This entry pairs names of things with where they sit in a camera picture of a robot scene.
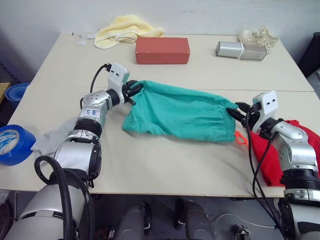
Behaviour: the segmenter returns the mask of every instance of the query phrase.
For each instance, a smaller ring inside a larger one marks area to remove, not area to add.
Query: gray floor
[[[34,196],[34,192],[19,192],[16,197],[17,215]],[[159,195],[93,195],[94,209],[96,218],[96,227],[117,227],[122,214],[137,202],[144,201],[150,204],[152,210],[152,230],[145,237],[146,240],[168,239],[168,238],[185,238],[184,228],[176,230],[173,227],[173,216],[175,202],[178,196],[159,196]],[[185,200],[192,200],[201,205],[214,227],[215,219],[225,213],[232,213],[249,222],[273,226],[273,221],[264,212],[263,208],[254,199],[228,198],[228,197],[198,197],[183,196]],[[215,229],[217,240],[234,240],[235,236],[231,229],[233,225],[245,226],[251,231],[253,240],[281,240],[278,230],[272,228],[257,227],[234,216],[222,217]]]

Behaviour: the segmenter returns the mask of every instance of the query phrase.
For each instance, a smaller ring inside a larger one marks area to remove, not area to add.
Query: black cord
[[[64,168],[64,172],[72,177],[76,183],[79,185],[84,200],[86,202],[86,210],[87,210],[87,217],[88,217],[88,237],[87,240],[93,240],[95,237],[95,210],[94,210],[94,204],[90,195],[90,192],[88,191],[87,186],[85,185],[84,181],[73,171]]]
[[[93,79],[92,79],[92,82],[91,82],[91,87],[90,87],[90,93],[92,93],[93,89],[94,89],[94,84],[95,84],[95,81],[96,81],[96,78],[98,77],[99,73],[101,72],[102,69],[106,68],[107,70],[109,69],[109,67],[111,67],[110,64],[103,64],[99,69],[98,71],[96,71]]]
[[[53,169],[53,172],[56,176],[58,182],[61,205],[62,205],[62,216],[63,216],[63,239],[64,240],[73,240],[74,227],[73,227],[73,216],[72,216],[72,207],[70,193],[68,189],[67,179],[64,173],[64,170],[60,164],[50,156],[39,156],[34,161],[34,169],[38,177],[45,183],[49,184],[50,181],[44,176],[41,171],[40,163],[42,161],[47,162]]]
[[[250,135],[250,127],[249,127],[249,117],[251,115],[251,111],[249,110],[247,113],[246,113],[246,116],[245,116],[245,128],[246,128],[246,132],[247,132],[247,135],[248,135],[248,153],[249,153],[249,161],[250,161],[250,166],[251,166],[251,170],[252,170],[252,173],[253,175],[256,175],[258,174],[258,168],[257,168],[257,171],[255,171],[255,168],[254,168],[254,165],[253,165],[253,160],[252,160],[252,139],[251,139],[251,135]],[[267,148],[265,149],[264,153],[263,153],[263,158],[261,158],[259,164],[261,165],[262,161],[264,160],[264,158],[266,157],[267,155],[267,152],[269,150],[269,147],[270,146],[267,146]],[[279,223],[279,221],[277,220],[276,218],[276,215],[275,213],[273,212],[267,198],[266,198],[266,195],[260,185],[260,182],[259,180],[257,179],[257,177],[255,177],[256,180],[253,178],[253,180],[255,180],[254,182],[252,182],[252,191],[253,191],[253,195],[254,197],[256,198],[256,200],[259,202],[259,204],[263,207],[263,209],[267,212],[267,214],[270,216],[270,218],[274,221],[276,227],[280,230],[281,232],[281,235],[284,239],[285,236],[284,236],[284,233],[282,231],[282,227]],[[265,203],[267,204],[268,208],[270,209],[270,211],[266,208],[266,206],[261,202],[261,200],[259,199],[259,197],[257,196],[257,193],[256,193],[256,189],[255,189],[255,183],[257,183],[258,187],[259,187],[259,190],[261,192],[261,195],[265,201]]]

